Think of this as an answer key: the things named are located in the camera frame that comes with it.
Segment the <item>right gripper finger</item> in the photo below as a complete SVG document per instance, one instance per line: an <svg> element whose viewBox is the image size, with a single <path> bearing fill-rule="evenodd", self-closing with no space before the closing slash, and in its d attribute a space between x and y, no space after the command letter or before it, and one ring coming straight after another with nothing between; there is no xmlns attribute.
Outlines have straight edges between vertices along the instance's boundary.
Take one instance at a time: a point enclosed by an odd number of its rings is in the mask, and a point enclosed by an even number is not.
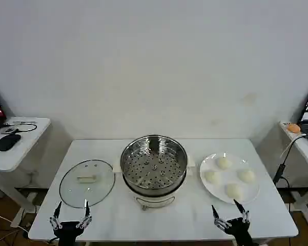
<svg viewBox="0 0 308 246"><path fill-rule="evenodd" d="M231 224L221 219L213 205L211 205L214 217L214 225L217 226L221 230L225 230L231 227Z"/></svg>
<svg viewBox="0 0 308 246"><path fill-rule="evenodd" d="M234 203L237 207L237 209L240 211L242 214L242 222L243 223L250 223L249 221L249 212L248 210L245 210L242 204L240 204L237 200L234 199Z"/></svg>

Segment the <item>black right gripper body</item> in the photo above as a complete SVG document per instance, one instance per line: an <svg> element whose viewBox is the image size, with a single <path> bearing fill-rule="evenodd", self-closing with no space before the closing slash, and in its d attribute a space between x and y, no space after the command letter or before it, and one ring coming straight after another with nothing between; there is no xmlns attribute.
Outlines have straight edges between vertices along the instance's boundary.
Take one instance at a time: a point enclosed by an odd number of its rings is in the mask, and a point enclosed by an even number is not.
<svg viewBox="0 0 308 246"><path fill-rule="evenodd" d="M241 217L227 221L228 225L225 227L224 232L228 235L234 236L237 245L239 246L253 246L254 242L250 236L248 229L250 222Z"/></svg>

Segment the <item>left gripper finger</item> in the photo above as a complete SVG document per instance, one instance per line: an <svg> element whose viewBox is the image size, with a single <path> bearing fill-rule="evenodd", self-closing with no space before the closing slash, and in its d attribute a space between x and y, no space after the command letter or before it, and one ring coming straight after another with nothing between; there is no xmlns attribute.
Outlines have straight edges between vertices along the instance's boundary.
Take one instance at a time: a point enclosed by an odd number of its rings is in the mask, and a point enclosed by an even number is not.
<svg viewBox="0 0 308 246"><path fill-rule="evenodd" d="M85 216L84 218L76 225L77 228L85 229L92 221L92 216L90 215L89 202L85 200Z"/></svg>
<svg viewBox="0 0 308 246"><path fill-rule="evenodd" d="M63 227L59 220L61 205L62 202L58 204L58 207L54 210L53 216L49 218L49 223L53 229L61 229Z"/></svg>

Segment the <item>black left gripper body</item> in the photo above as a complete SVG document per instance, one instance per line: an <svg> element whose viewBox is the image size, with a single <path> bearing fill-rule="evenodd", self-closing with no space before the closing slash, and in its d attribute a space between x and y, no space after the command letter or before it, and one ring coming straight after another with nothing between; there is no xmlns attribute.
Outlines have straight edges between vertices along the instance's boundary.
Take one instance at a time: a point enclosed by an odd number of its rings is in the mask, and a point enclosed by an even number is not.
<svg viewBox="0 0 308 246"><path fill-rule="evenodd" d="M84 227L76 227L78 221L67 221L61 223L61 228L53 230L54 235L59 239L58 246L75 246L76 238L84 232Z"/></svg>

